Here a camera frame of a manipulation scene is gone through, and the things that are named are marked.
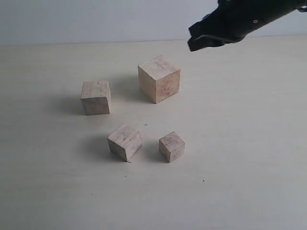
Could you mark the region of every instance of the wood grain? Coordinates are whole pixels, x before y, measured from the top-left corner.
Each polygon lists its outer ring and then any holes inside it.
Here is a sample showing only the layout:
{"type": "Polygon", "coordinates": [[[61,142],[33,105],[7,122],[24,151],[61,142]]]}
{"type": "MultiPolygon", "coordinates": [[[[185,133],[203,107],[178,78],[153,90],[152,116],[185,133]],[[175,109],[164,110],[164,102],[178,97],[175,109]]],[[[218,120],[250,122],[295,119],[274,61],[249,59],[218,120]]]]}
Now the wood grain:
{"type": "Polygon", "coordinates": [[[86,115],[109,114],[111,92],[106,80],[83,83],[81,102],[86,115]]]}
{"type": "Polygon", "coordinates": [[[142,146],[141,133],[122,124],[108,137],[108,144],[112,153],[129,161],[142,146]]]}
{"type": "Polygon", "coordinates": [[[159,140],[159,150],[167,159],[172,162],[184,154],[185,142],[172,132],[159,140]]]}
{"type": "Polygon", "coordinates": [[[181,70],[164,56],[140,64],[138,72],[140,89],[156,104],[179,92],[181,70]]]}

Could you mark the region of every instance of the wooden cube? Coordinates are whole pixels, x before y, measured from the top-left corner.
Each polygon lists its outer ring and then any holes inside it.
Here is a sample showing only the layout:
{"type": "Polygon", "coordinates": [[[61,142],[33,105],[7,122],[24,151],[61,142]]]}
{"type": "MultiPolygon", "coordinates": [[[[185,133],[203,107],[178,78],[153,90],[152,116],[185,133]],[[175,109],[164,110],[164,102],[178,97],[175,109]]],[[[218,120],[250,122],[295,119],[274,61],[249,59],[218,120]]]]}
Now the wooden cube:
{"type": "Polygon", "coordinates": [[[108,81],[84,82],[81,102],[86,115],[109,114],[111,92],[108,81]]]}
{"type": "Polygon", "coordinates": [[[117,128],[107,140],[111,152],[124,161],[129,161],[142,146],[140,132],[125,124],[117,128]]]}
{"type": "Polygon", "coordinates": [[[183,140],[175,132],[159,140],[159,150],[168,162],[172,162],[181,157],[184,153],[185,145],[183,140]]]}
{"type": "Polygon", "coordinates": [[[140,89],[155,103],[179,92],[181,70],[164,56],[138,66],[140,89]]]}

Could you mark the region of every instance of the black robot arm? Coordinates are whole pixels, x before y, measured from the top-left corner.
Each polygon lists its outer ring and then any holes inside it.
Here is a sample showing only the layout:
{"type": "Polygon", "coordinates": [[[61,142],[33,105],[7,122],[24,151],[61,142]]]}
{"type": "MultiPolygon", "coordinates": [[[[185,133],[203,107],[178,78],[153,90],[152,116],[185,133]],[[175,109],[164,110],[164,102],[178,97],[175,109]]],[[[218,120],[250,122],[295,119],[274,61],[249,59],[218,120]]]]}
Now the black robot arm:
{"type": "Polygon", "coordinates": [[[295,10],[306,12],[307,0],[218,0],[218,7],[189,28],[190,51],[243,40],[249,33],[295,10]]]}

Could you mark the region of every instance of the large wooden cube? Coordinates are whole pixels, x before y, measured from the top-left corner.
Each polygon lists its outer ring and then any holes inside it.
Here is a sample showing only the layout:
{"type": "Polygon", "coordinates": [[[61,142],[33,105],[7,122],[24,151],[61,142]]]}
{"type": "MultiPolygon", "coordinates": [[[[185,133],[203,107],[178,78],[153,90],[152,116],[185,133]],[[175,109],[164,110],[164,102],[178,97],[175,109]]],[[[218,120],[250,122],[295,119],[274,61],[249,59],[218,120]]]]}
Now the large wooden cube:
{"type": "Polygon", "coordinates": [[[111,92],[108,81],[84,82],[81,102],[86,115],[109,114],[111,92]]]}
{"type": "Polygon", "coordinates": [[[164,56],[140,64],[138,72],[140,89],[156,104],[179,92],[181,70],[164,56]]]}
{"type": "Polygon", "coordinates": [[[107,140],[111,152],[124,161],[129,161],[142,146],[140,132],[125,124],[118,127],[107,140]]]}
{"type": "Polygon", "coordinates": [[[159,140],[159,150],[168,162],[172,162],[181,157],[185,149],[184,141],[172,132],[159,140]]]}

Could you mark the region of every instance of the table surface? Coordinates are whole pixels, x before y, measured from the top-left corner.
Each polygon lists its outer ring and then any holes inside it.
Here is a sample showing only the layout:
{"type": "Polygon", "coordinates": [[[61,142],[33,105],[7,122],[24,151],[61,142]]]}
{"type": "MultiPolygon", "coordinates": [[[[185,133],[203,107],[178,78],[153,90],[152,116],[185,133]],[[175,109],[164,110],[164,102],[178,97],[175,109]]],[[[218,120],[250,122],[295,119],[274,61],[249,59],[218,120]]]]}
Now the table surface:
{"type": "Polygon", "coordinates": [[[10,230],[305,230],[307,36],[0,46],[0,225],[10,230]],[[153,104],[137,65],[165,55],[180,92],[153,104]],[[109,115],[85,116],[84,81],[108,80],[109,115]],[[110,153],[121,123],[142,134],[110,153]],[[185,154],[166,163],[176,131],[185,154]]]}

